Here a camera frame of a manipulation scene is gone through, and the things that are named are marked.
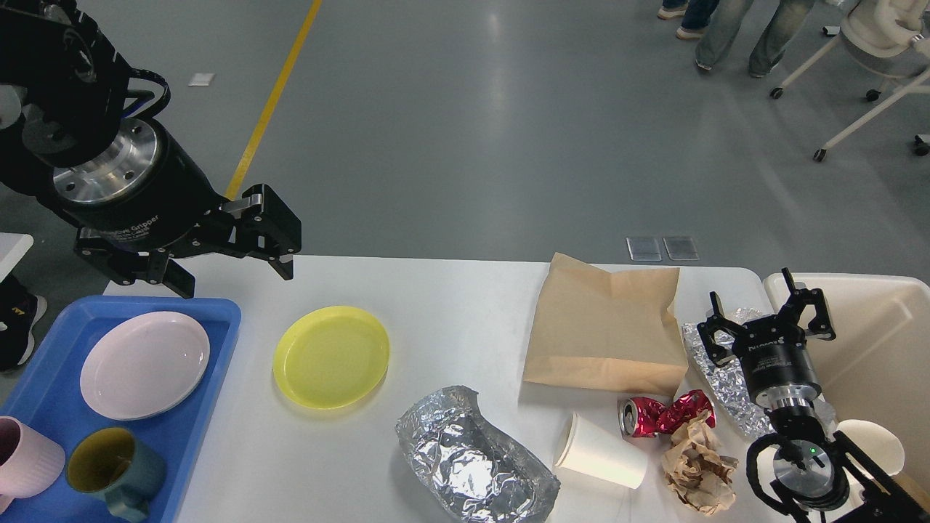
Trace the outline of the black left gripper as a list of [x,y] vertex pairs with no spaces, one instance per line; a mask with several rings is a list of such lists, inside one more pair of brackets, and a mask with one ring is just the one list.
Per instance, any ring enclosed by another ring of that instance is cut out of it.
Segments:
[[291,208],[265,183],[227,202],[153,119],[126,117],[103,153],[73,168],[54,169],[52,183],[63,208],[106,239],[79,236],[74,253],[113,283],[131,285],[141,280],[192,298],[195,277],[169,253],[134,252],[166,247],[182,238],[205,212],[220,206],[222,214],[232,219],[230,256],[261,259],[283,280],[294,278],[293,257],[302,249],[302,222]]

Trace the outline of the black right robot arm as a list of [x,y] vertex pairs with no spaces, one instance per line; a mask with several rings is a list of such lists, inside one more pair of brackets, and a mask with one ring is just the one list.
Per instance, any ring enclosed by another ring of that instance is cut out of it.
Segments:
[[928,513],[843,431],[828,433],[814,401],[822,392],[806,348],[808,338],[836,338],[820,288],[799,288],[781,271],[788,297],[777,314],[738,324],[725,317],[717,293],[712,312],[697,325],[708,358],[718,368],[737,360],[748,398],[773,427],[747,452],[746,474],[755,496],[771,509],[807,522],[810,511],[840,508],[849,477],[863,483],[864,503],[844,522],[926,522]]

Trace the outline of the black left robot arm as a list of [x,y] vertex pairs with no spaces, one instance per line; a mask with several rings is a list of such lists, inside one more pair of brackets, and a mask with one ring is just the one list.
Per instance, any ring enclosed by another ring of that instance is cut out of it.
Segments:
[[224,198],[156,116],[171,98],[73,1],[4,1],[2,182],[70,222],[74,252],[110,281],[195,278],[180,259],[220,253],[294,275],[302,223],[268,185]]

